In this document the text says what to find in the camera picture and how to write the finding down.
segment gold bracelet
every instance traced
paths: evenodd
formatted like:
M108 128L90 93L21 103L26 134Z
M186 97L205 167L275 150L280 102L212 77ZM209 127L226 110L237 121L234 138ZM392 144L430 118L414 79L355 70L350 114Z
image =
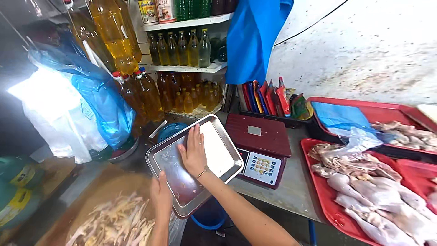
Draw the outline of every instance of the gold bracelet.
M199 176L197 176L197 178L196 179L199 179L200 178L200 176L202 176L202 174L204 174L206 172L206 169L204 169L200 174L199 174Z

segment red scale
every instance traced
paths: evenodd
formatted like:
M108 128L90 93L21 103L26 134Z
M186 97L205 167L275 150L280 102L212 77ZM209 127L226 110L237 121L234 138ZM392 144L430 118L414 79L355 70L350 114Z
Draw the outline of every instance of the red scale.
M244 161L238 177L277 189L291 157L284 123L229 114L225 128Z

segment shelf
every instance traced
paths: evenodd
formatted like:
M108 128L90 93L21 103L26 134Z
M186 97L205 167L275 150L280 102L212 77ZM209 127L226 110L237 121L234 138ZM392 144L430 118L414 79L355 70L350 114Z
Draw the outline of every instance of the shelf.
M230 20L233 15L234 15L234 13L230 13L230 14L222 14L222 15L218 15L218 16L211 16L211 17L188 20L188 21L176 21L176 22L172 22L172 23L149 25L149 26L143 26L142 29L143 29L143 31L147 32L147 31L162 30L162 29L209 25L209 24L220 23L220 22Z
M227 62L219 62L214 61L214 63L211 63L211 65L207 68L199 68L199 67L190 67L190 66L155 66L155 65L149 65L147 66L146 70L154 70L154 71L172 71L172 72L191 72L191 73L217 73L222 68L228 66Z

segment metal tray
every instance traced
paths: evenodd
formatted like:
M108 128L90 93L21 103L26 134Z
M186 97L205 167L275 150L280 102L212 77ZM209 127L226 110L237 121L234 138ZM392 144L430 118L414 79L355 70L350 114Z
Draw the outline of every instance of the metal tray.
M200 133L205 136L205 153L209 169L224 183L228 183L243 169L243 159L226 133L217 116L210 114L189 125L179 133L150 148L146 162L158 177L166 171L167 185L173 195L173 208L179 218L187 218L208 200L207 191L184 168L177 149L178 144L186 144L186 136L191 127L200 124Z

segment white wall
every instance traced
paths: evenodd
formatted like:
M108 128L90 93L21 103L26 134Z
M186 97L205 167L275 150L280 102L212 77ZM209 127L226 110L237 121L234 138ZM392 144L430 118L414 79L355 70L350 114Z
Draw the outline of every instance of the white wall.
M275 44L342 2L295 1ZM348 0L274 46L267 79L306 97L436 103L436 10L434 0Z

